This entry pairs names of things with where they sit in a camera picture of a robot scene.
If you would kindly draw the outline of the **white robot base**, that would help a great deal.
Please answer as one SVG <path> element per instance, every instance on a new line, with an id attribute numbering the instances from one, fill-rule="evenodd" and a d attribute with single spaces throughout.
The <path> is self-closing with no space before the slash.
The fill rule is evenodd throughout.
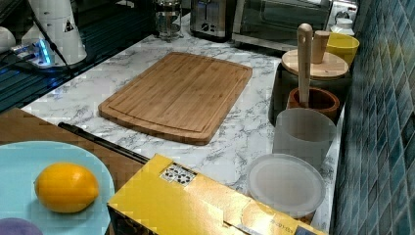
<path id="1" fill-rule="evenodd" d="M 19 59 L 40 69 L 69 67 L 87 57 L 70 0 L 25 0 L 33 26 L 22 43 L 10 48 Z"/>

